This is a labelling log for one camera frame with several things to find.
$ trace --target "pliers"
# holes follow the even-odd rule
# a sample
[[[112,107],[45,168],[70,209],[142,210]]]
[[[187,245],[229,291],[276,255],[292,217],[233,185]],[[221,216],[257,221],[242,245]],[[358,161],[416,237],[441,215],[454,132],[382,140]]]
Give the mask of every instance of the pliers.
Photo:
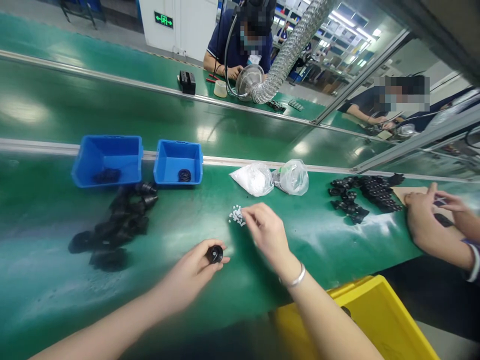
[[[211,78],[208,78],[208,77],[207,77],[205,80],[207,80],[209,83],[215,83],[217,80],[220,80],[218,77],[216,77],[216,76],[213,75],[213,74],[208,74],[208,76],[215,79],[215,80],[212,80]]]

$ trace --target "silver bracelet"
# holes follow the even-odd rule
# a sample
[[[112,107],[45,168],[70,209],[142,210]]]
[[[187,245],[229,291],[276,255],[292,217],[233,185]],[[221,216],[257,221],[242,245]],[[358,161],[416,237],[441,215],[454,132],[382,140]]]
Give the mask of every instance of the silver bracelet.
[[[300,263],[301,265],[301,271],[300,271],[300,275],[295,279],[293,280],[291,283],[289,284],[285,284],[282,279],[279,277],[278,280],[280,280],[280,283],[283,284],[285,287],[287,288],[294,288],[296,287],[298,284],[300,284],[302,282],[302,280],[304,279],[305,277],[305,273],[307,272],[307,269],[305,268],[305,265],[301,262]]]

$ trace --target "exit sign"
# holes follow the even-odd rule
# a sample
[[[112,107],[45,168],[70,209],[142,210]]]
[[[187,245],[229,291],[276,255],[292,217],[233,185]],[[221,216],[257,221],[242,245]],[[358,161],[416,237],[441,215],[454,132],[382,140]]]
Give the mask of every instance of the exit sign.
[[[174,28],[174,20],[167,15],[163,15],[159,12],[154,11],[155,13],[155,22],[165,25],[167,28],[173,29]]]

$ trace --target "white tape roll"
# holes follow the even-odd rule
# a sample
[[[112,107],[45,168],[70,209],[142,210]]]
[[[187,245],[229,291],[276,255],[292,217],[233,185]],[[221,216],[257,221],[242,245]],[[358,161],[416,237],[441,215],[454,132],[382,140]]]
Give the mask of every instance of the white tape roll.
[[[227,85],[223,80],[215,81],[215,88],[213,89],[213,93],[217,95],[219,98],[226,98],[227,97]]]

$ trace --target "blue plastic bin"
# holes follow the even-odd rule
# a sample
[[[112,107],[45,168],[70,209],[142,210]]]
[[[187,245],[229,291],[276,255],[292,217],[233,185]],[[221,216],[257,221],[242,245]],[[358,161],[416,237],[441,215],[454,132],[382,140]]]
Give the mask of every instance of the blue plastic bin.
[[[204,174],[204,155],[199,143],[160,140],[156,148],[153,177],[159,185],[198,185]],[[179,182],[179,171],[191,173],[190,182]]]
[[[71,171],[79,188],[93,188],[142,181],[144,147],[140,136],[86,135]],[[104,169],[120,169],[118,182],[96,183],[93,176]]]

